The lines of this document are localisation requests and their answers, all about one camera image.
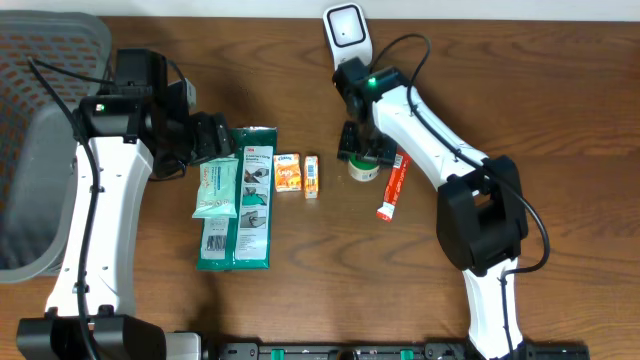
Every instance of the tape roll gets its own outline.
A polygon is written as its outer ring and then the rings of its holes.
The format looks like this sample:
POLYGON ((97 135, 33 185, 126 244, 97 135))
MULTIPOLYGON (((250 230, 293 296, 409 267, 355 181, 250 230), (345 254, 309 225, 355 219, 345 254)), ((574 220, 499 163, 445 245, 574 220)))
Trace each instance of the tape roll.
POLYGON ((360 182, 371 181, 380 173, 380 166, 369 164, 356 159, 355 155, 349 158, 349 175, 360 182))

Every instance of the wooden table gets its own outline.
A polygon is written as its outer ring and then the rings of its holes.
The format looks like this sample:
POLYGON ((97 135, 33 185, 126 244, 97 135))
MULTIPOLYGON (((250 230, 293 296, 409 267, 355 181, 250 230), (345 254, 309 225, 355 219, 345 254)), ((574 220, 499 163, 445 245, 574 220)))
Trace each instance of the wooden table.
MULTIPOLYGON (((105 18, 114 47, 175 60, 200 110, 279 129, 282 153, 317 153, 316 201, 277 194, 271 269, 195 270, 198 170, 147 186, 135 253, 137 316, 165 330, 265 342, 464 337, 462 276, 434 233, 436 192, 409 168, 393 223, 375 217, 388 173, 356 183, 336 160, 345 105, 320 20, 105 18)), ((434 50, 418 89, 463 139, 508 154, 549 228, 549 264, 517 279, 519 325, 538 341, 585 341, 593 359, 640 353, 640 25, 371 21, 375 48, 424 32, 434 50)), ((383 60, 409 73, 424 51, 383 60)), ((521 264, 541 255, 533 223, 521 264)), ((20 358, 21 317, 43 312, 54 279, 0 287, 0 357, 20 358)))

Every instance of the orange carton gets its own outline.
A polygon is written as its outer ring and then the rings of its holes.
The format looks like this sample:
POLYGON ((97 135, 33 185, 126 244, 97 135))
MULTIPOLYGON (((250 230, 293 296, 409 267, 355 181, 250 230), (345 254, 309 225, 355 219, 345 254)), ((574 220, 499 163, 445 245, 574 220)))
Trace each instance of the orange carton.
POLYGON ((276 191, 302 190, 302 174, 300 173, 300 155, 284 154, 273 157, 276 172, 276 191))
POLYGON ((317 156, 307 156, 304 158, 304 178, 304 197, 307 199, 317 198, 318 191, 320 190, 317 156))

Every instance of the gray bin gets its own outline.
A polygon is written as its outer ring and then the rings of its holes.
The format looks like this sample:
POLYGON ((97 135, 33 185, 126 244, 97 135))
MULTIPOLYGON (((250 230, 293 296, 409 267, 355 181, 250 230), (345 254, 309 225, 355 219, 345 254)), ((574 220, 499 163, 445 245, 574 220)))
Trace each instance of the gray bin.
MULTIPOLYGON (((0 11, 0 283, 57 274, 75 201, 71 126, 26 59, 105 78, 110 54, 94 16, 0 11)), ((39 70, 71 110, 100 86, 39 70)))

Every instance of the light green packet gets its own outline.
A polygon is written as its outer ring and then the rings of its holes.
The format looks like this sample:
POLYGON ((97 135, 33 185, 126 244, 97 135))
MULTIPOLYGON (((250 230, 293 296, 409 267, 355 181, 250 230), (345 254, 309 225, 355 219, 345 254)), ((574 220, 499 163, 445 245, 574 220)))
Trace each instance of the light green packet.
POLYGON ((196 211, 191 217, 238 217, 235 206, 237 169, 238 159, 229 157, 200 165, 196 211))
POLYGON ((203 220, 197 269, 268 269, 275 193, 273 155, 278 132, 275 128, 250 127, 233 129, 231 134, 238 146, 234 206, 239 215, 203 220), (261 201, 249 201, 251 196, 261 201))

